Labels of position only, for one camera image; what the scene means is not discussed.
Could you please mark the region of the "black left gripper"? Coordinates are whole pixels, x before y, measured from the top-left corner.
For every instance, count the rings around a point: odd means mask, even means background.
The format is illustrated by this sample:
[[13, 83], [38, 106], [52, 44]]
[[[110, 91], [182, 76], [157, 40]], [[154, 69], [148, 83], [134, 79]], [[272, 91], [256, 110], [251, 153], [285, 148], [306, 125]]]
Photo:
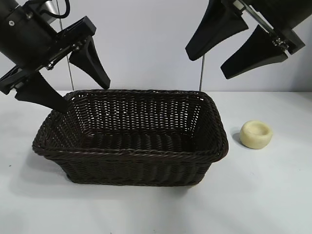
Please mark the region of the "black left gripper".
[[13, 87], [32, 74], [17, 89], [15, 99], [66, 113], [68, 101], [44, 79], [42, 68], [52, 69], [71, 53], [69, 62], [88, 74], [101, 88], [110, 88], [93, 40], [95, 25], [83, 17], [60, 32], [56, 32], [31, 4], [0, 6], [0, 51], [15, 67], [0, 79], [0, 90], [9, 94]]

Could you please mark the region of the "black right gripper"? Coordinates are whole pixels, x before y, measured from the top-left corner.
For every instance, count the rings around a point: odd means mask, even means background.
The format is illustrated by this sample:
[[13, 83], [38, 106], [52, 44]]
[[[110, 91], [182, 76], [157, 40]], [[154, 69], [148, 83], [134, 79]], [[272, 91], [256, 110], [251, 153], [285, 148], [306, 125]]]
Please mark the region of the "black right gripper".
[[194, 35], [185, 47], [191, 61], [229, 37], [249, 29], [247, 11], [258, 26], [247, 41], [222, 65], [226, 79], [252, 69], [285, 61], [305, 44], [293, 31], [312, 14], [310, 0], [210, 0]]

